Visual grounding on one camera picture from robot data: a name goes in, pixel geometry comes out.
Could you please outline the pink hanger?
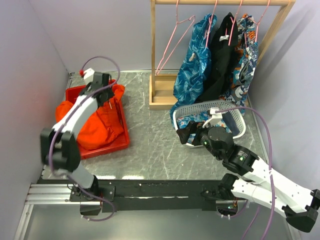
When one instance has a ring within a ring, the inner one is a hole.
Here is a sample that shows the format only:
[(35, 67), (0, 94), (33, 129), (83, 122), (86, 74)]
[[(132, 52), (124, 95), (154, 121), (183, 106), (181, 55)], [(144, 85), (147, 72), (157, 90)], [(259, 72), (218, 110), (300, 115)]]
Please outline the pink hanger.
[(249, 19), (251, 19), (251, 21), (256, 25), (256, 30), (255, 30), (255, 38), (254, 38), (254, 42), (256, 43), (258, 41), (258, 35), (259, 35), (259, 27), (260, 27), (260, 23), (265, 15), (265, 13), (267, 12), (269, 6), (270, 6), (270, 0), (267, 1), (267, 5), (265, 7), (264, 12), (262, 13), (262, 15), (260, 16), (258, 21), (254, 21), (254, 19), (252, 17), (250, 17)]
[[(177, 0), (175, 2), (175, 26), (172, 30), (170, 38), (169, 38), (167, 45), (163, 51), (162, 57), (157, 65), (156, 70), (155, 70), (156, 76), (158, 76), (161, 73), (161, 71), (165, 68), (167, 62), (172, 57), (173, 53), (175, 52), (175, 50), (177, 49), (178, 45), (181, 43), (183, 38), (186, 36), (188, 31), (191, 29), (191, 27), (193, 26), (195, 19), (196, 19), (195, 15), (191, 15), (185, 19), (180, 19), (180, 17), (179, 17), (179, 4), (180, 4), (180, 1)], [(178, 28), (184, 24), (187, 24), (187, 27), (186, 27), (185, 31), (179, 35)]]
[(242, 4), (243, 4), (243, 0), (240, 1), (239, 6), (238, 6), (238, 8), (237, 8), (237, 11), (236, 11), (235, 15), (233, 16), (233, 18), (231, 18), (231, 23), (232, 23), (232, 25), (231, 25), (231, 28), (230, 28), (230, 32), (229, 32), (229, 34), (228, 34), (228, 46), (231, 45), (232, 36), (233, 36), (233, 32), (234, 32), (234, 26), (235, 26), (235, 24), (236, 24), (237, 16), (238, 16), (239, 11), (240, 11), (240, 9), (241, 9), (241, 7), (242, 7)]
[(205, 37), (206, 37), (205, 47), (206, 48), (208, 47), (208, 42), (209, 42), (209, 37), (210, 37), (210, 32), (211, 32), (211, 26), (212, 26), (213, 18), (215, 16), (215, 10), (216, 10), (218, 2), (219, 2), (218, 0), (215, 0), (214, 8), (213, 8), (211, 17), (209, 18), (209, 25), (208, 25), (208, 28), (207, 28), (207, 31), (206, 31), (206, 34), (205, 34)]

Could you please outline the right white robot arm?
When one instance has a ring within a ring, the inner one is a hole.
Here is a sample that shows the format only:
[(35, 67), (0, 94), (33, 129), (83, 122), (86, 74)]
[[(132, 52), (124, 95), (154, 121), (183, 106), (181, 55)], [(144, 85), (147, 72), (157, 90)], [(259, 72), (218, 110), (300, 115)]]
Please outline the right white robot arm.
[(270, 168), (257, 154), (235, 144), (224, 127), (203, 127), (203, 123), (191, 121), (176, 133), (182, 144), (193, 135), (193, 145), (205, 147), (231, 172), (218, 188), (222, 198), (247, 199), (270, 208), (297, 230), (311, 232), (320, 208), (318, 189), (305, 188)]

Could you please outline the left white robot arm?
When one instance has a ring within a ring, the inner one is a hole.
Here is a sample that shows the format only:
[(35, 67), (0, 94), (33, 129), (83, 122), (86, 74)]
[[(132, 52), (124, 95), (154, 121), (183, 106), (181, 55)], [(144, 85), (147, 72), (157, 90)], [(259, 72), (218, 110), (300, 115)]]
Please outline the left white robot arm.
[(100, 196), (97, 177), (81, 163), (78, 135), (89, 117), (114, 96), (111, 75), (88, 69), (84, 72), (85, 87), (74, 105), (52, 128), (40, 133), (40, 157), (56, 177), (66, 176), (81, 190), (88, 201)]

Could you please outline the floral shorts in basket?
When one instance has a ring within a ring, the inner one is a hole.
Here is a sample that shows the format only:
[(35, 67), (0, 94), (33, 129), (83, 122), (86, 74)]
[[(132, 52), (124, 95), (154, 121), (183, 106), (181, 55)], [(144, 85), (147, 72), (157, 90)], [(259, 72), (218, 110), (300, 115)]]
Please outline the floral shorts in basket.
[(228, 149), (234, 144), (233, 132), (223, 119), (223, 114), (215, 110), (180, 117), (177, 124), (176, 133), (183, 145)]

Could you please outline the blue patterned shorts hanging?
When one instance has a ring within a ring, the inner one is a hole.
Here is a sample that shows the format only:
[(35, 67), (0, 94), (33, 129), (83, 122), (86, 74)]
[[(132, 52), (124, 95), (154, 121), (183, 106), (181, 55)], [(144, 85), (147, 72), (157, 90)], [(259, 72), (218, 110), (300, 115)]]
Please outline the blue patterned shorts hanging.
[[(211, 71), (211, 52), (206, 47), (205, 37), (211, 15), (205, 15), (201, 21), (193, 26), (186, 56), (173, 86), (173, 96), (177, 102), (170, 109), (171, 116), (178, 107), (193, 104), (203, 93), (203, 83)], [(217, 16), (214, 15), (211, 30), (213, 30), (216, 21)]]

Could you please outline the orange blue patterned shorts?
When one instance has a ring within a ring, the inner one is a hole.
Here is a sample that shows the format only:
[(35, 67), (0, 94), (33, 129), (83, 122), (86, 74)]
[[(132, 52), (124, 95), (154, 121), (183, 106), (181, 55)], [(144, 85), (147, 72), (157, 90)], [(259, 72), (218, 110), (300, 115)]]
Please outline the orange blue patterned shorts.
[(220, 100), (232, 102), (236, 106), (246, 105), (250, 84), (254, 78), (259, 58), (256, 27), (253, 16), (244, 14), (236, 21), (238, 44), (234, 48), (237, 63), (230, 73), (227, 90), (219, 96)]

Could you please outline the black shorts hanging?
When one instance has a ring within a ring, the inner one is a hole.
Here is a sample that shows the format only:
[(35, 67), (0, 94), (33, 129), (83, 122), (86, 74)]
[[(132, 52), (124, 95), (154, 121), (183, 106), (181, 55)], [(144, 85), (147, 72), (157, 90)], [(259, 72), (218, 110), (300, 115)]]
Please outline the black shorts hanging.
[(235, 47), (238, 44), (238, 27), (235, 24), (231, 45), (228, 46), (228, 34), (234, 18), (228, 13), (222, 20), (220, 27), (210, 37), (209, 50), (211, 53), (210, 74), (203, 83), (203, 92), (195, 100), (196, 103), (217, 100), (229, 85), (229, 74), (237, 64)]

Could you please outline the dark blue cloth in basket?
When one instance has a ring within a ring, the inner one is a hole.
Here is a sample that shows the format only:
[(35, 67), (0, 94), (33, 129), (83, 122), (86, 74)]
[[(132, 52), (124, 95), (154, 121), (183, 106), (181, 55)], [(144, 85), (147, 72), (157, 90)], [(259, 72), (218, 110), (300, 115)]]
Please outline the dark blue cloth in basket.
[(240, 130), (237, 127), (237, 123), (229, 111), (222, 114), (222, 119), (231, 131), (233, 137), (237, 136), (240, 133)]

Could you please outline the white plastic basket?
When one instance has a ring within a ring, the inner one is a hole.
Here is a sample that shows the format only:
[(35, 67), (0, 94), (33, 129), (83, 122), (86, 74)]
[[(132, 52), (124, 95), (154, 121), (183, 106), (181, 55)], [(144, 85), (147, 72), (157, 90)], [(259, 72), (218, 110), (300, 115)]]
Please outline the white plastic basket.
[[(219, 110), (225, 110), (233, 107), (234, 105), (232, 103), (225, 100), (212, 100), (180, 106), (173, 112), (173, 125), (174, 128), (178, 130), (185, 128), (190, 121), (205, 123), (205, 121), (210, 118), (210, 108), (219, 108)], [(229, 112), (232, 114), (239, 129), (239, 134), (237, 136), (233, 136), (233, 138), (238, 139), (246, 132), (246, 124), (239, 109), (230, 110)], [(223, 127), (228, 133), (231, 133), (223, 119), (215, 127)]]

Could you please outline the wooden clothes rack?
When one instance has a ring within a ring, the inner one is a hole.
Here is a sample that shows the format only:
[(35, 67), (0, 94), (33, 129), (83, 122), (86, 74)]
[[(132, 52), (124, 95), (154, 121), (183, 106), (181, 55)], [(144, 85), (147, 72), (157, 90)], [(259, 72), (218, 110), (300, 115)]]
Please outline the wooden clothes rack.
[(261, 62), (274, 37), (283, 25), (296, 2), (294, 0), (151, 0), (151, 74), (149, 77), (149, 109), (169, 110), (175, 103), (173, 87), (177, 74), (161, 73), (162, 66), (156, 66), (156, 5), (224, 5), (224, 6), (279, 6), (279, 10), (259, 44), (259, 59)]

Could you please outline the red plastic tray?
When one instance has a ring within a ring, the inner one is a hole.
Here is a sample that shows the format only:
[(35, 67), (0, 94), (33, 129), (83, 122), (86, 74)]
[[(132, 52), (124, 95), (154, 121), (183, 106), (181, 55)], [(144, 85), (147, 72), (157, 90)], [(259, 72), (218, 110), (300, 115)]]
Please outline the red plastic tray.
[(104, 147), (95, 149), (95, 150), (86, 150), (86, 149), (82, 148), (79, 145), (79, 143), (77, 142), (82, 159), (88, 159), (88, 158), (93, 158), (93, 157), (97, 157), (100, 155), (109, 154), (109, 153), (112, 153), (115, 151), (123, 150), (129, 146), (130, 137), (129, 137), (129, 133), (128, 133), (122, 98), (118, 103), (118, 112), (120, 113), (120, 122), (122, 123), (124, 132), (112, 143), (110, 143)]

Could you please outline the black base bar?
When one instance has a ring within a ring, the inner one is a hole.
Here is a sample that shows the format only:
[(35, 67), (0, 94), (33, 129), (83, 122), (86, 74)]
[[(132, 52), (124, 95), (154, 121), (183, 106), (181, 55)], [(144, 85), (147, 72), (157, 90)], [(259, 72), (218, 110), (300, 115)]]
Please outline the black base bar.
[(99, 180), (103, 202), (73, 186), (69, 200), (89, 214), (112, 211), (193, 210), (216, 211), (218, 204), (237, 204), (231, 192), (234, 178), (225, 180)]

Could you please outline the aluminium rail frame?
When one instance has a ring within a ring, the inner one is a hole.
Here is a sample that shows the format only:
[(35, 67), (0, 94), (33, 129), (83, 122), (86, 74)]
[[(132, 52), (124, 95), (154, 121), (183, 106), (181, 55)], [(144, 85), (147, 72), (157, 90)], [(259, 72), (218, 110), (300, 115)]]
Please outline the aluminium rail frame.
[(29, 187), (14, 239), (25, 239), (35, 206), (79, 205), (79, 202), (70, 200), (70, 196), (75, 194), (72, 189), (73, 184), (65, 175), (49, 174), (49, 169), (44, 167), (39, 180)]

